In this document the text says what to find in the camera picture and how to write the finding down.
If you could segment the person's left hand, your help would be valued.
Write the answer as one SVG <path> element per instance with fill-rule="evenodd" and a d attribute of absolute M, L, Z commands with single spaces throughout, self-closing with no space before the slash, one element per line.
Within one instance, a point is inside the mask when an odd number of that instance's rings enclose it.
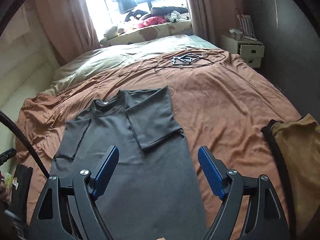
<path fill-rule="evenodd" d="M 0 182 L 0 200 L 8 203 L 9 202 L 9 195 L 8 189 L 5 187 L 5 176 L 1 173 L 1 182 Z"/>

